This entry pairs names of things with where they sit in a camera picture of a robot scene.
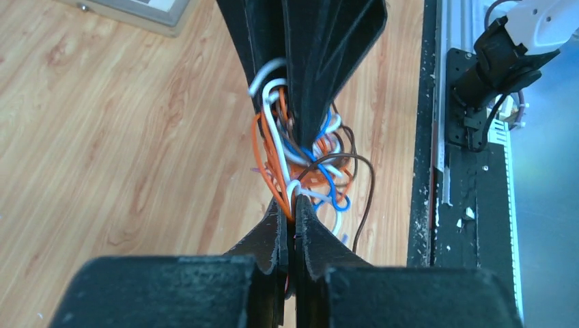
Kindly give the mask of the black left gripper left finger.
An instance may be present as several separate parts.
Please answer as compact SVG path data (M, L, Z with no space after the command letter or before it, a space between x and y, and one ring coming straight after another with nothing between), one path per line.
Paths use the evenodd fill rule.
M101 256L71 279L51 327L278 327L287 226L276 202L229 251Z

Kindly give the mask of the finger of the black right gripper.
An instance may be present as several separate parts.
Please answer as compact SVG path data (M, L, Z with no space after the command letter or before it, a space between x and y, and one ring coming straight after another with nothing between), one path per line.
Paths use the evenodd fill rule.
M285 2L218 0L247 83L273 59L286 58Z
M282 4L293 136L311 146L330 104L384 31L386 2Z

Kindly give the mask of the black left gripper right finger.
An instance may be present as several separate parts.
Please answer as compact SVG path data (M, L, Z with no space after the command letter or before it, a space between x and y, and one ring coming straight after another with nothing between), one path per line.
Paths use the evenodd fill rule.
M521 327L513 298L481 269L374 266L296 199L298 327Z

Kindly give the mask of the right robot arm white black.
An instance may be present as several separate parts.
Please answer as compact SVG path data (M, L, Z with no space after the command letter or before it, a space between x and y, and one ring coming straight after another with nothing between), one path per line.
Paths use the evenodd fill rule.
M384 31L384 1L219 1L248 82L269 61L289 86L298 145L310 147L331 102ZM578 28L577 1L521 1L475 42L477 62L456 83L467 107L539 78Z

